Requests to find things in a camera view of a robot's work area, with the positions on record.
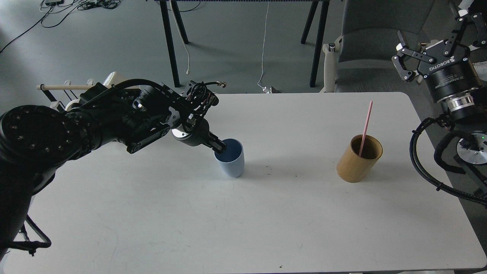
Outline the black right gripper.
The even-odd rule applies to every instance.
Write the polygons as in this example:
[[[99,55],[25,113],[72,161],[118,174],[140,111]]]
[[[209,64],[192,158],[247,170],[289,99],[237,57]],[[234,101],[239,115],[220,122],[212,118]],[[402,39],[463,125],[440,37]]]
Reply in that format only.
[[[469,58],[470,50],[486,48],[486,3],[486,0],[448,1],[455,24],[444,49],[426,50],[426,43],[409,43],[405,33],[398,30],[399,43],[392,62],[401,80],[410,83],[421,74],[433,101],[444,102],[450,111],[474,106],[472,93],[481,88],[482,81]],[[455,49],[469,25],[474,25],[477,33],[468,45],[469,50]]]

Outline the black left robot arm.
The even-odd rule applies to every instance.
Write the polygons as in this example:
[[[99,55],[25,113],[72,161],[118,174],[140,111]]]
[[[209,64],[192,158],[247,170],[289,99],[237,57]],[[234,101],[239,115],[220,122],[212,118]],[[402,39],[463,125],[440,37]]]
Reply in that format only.
[[[9,249],[34,254],[51,241],[28,216],[32,197],[56,170],[109,142],[134,154],[170,131],[180,142],[216,154],[227,145],[209,130],[205,115],[219,102],[209,85],[192,81],[184,94],[145,79],[97,83],[68,110],[23,105],[1,115],[1,257]]]

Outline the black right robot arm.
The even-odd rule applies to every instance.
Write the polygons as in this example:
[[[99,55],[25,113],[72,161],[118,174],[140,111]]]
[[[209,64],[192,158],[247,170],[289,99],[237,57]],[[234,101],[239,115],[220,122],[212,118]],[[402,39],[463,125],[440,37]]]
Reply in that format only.
[[[409,156],[416,171],[433,184],[437,191],[486,205],[486,175],[477,167],[486,165],[486,76],[478,72],[486,63],[473,64],[470,53],[486,48],[486,4],[479,0],[463,0],[455,9],[456,24],[449,37],[420,49],[410,48],[402,33],[397,54],[391,58],[400,78],[411,82],[423,78],[433,102],[441,104],[443,114],[426,118],[413,130],[409,142]],[[447,129],[437,144],[434,160],[443,170],[469,176],[478,189],[465,193],[440,182],[428,173],[419,160],[417,141],[429,126],[437,124]]]

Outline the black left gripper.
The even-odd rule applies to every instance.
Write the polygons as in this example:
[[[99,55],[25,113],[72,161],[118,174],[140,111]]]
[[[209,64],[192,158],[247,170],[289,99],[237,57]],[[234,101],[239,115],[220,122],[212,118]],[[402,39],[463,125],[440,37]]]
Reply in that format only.
[[[209,135],[209,123],[203,119],[192,132],[183,131],[182,126],[172,129],[173,137],[190,147],[205,145],[214,153],[221,154],[227,149],[227,145],[215,135]]]

